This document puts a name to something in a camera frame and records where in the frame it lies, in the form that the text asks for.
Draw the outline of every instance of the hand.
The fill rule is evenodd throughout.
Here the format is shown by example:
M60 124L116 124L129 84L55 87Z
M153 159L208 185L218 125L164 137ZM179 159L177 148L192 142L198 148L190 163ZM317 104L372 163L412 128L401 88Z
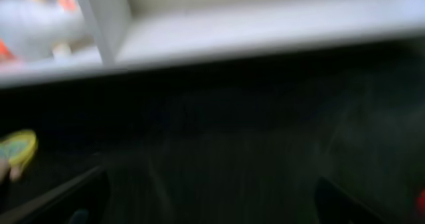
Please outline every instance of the hand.
M0 160L0 183L6 178L10 178L11 181L17 181L21 177L21 169L19 167L12 167L9 165L7 160Z

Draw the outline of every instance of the yellow handheld device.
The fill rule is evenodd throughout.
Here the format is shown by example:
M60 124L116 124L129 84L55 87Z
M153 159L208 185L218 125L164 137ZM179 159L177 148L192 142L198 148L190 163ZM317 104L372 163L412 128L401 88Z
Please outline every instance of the yellow handheld device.
M37 137L32 130L21 130L9 134L0 142L0 158L9 160L9 164L19 166L23 171L37 150Z

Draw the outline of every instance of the dark floor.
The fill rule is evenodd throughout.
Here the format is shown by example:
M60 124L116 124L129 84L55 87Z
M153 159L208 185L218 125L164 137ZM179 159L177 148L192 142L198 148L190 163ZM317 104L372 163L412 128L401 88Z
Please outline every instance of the dark floor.
M329 177L389 223L425 188L425 62L400 43L3 91L39 153L8 208L102 164L105 223L318 223Z

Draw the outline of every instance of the white plush toy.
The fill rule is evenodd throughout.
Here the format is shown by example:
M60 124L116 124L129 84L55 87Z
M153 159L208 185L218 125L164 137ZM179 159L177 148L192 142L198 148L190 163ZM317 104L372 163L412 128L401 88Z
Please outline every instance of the white plush toy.
M69 12L48 0L0 0L0 39L19 59L50 58L53 46L88 34L79 9Z

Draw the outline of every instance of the finger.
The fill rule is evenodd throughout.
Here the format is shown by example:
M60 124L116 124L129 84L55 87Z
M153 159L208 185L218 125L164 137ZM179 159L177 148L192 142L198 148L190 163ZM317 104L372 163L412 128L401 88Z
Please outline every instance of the finger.
M10 178L11 181L17 181L19 178L21 178L22 175L22 169L19 166L15 166L11 168Z
M3 182L6 175L9 173L9 162L7 160L0 160L0 183Z

